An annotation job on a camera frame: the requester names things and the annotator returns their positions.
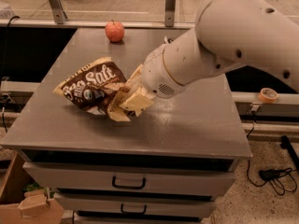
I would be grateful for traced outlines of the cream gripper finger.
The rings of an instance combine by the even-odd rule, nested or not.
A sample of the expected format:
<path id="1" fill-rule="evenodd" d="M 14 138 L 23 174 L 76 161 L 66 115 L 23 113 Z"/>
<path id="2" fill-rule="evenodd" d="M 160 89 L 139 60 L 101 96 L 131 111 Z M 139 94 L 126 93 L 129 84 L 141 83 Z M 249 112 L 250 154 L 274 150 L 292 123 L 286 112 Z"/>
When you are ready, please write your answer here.
<path id="1" fill-rule="evenodd" d="M 125 97 L 125 95 L 128 93 L 128 89 L 126 87 L 121 87 L 111 100 L 110 104 L 107 108 L 107 114 L 108 116 L 117 122 L 121 121 L 129 121 L 130 119 L 126 115 L 125 111 L 119 107 L 119 102 L 122 98 Z"/>

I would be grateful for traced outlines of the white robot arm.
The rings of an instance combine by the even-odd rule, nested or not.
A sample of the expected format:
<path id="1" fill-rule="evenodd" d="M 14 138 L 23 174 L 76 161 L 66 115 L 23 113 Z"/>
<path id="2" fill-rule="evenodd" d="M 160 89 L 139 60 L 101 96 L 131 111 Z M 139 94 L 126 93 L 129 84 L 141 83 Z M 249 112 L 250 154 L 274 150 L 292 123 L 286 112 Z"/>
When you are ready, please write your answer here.
<path id="1" fill-rule="evenodd" d="M 264 0 L 205 0 L 194 27 L 152 51 L 107 109 L 116 121 L 140 114 L 194 81 L 253 66 L 299 90 L 299 25 Z"/>

